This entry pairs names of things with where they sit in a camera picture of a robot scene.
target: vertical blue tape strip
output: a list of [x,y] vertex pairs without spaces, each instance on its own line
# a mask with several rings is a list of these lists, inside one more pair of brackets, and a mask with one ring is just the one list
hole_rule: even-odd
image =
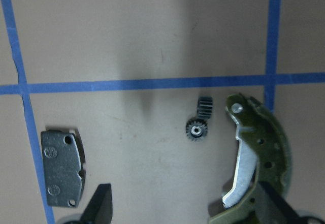
[[271,111],[274,110],[280,5],[281,0],[269,0],[268,37],[266,54],[266,75],[268,75],[268,83],[265,86],[264,99],[265,105]]
[[22,94],[22,101],[24,105],[24,116],[26,121],[26,127],[31,147],[31,152],[34,160],[37,180],[40,187],[40,192],[42,195],[42,201],[44,206],[44,211],[48,224],[54,224],[54,215],[53,210],[46,203],[46,195],[45,195],[45,180],[44,180],[44,171],[43,171],[43,163],[42,163],[42,155],[40,151],[40,145],[37,136],[37,130],[35,125],[35,119],[33,114],[33,109],[31,107],[31,103],[29,100],[29,93],[26,79],[26,73],[22,61],[18,32],[16,28],[15,16],[12,7],[11,0],[1,0],[2,8],[4,12],[8,39],[11,46],[12,58],[14,60],[17,74],[18,74],[18,84],[20,88],[20,93]]

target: gear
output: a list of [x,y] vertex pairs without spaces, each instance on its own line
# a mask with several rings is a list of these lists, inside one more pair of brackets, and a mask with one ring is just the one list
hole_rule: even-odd
[[212,97],[200,97],[197,107],[197,118],[210,119],[212,114],[213,100]]
[[190,119],[186,124],[186,135],[193,141],[202,140],[208,133],[207,123],[202,119]]

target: metal part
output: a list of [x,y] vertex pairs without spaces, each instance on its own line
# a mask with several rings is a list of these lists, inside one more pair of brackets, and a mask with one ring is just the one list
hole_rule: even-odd
[[190,119],[186,124],[186,135],[193,141],[202,140],[208,133],[208,127],[202,119]]
[[110,224],[113,217],[111,184],[98,185],[80,220],[65,224]]
[[213,99],[212,97],[200,97],[197,107],[197,118],[210,119],[212,115]]
[[41,132],[47,204],[77,207],[82,195],[85,174],[74,134],[61,131]]
[[[223,198],[225,207],[232,207],[210,218],[209,224],[260,223],[255,214],[257,183],[269,183],[280,195],[289,187],[291,159],[287,139],[276,118],[256,99],[234,94],[226,104],[237,125],[236,139],[240,142],[233,189]],[[251,159],[252,153],[247,148],[254,151],[257,161]],[[255,162],[255,176],[251,181]],[[248,165],[248,176],[242,174],[245,165]]]
[[325,224],[316,217],[300,217],[267,182],[256,186],[256,216],[261,224]]

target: small black gear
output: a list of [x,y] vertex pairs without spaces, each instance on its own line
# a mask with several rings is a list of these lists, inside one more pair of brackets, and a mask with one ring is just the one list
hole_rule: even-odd
[[202,119],[190,119],[186,124],[186,135],[193,141],[202,140],[208,133],[207,123]]
[[197,107],[197,118],[210,119],[212,115],[213,100],[212,97],[200,97]]

